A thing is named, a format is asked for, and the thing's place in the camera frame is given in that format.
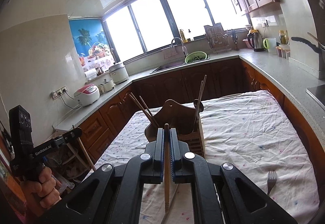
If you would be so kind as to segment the person's left hand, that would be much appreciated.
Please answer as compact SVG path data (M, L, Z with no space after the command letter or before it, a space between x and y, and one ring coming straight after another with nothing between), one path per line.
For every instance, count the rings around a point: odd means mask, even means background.
M20 187L26 198L28 208L36 215L43 213L60 201L60 193L56 189L57 182L52 177L52 171L44 167L39 174L39 180L23 181Z

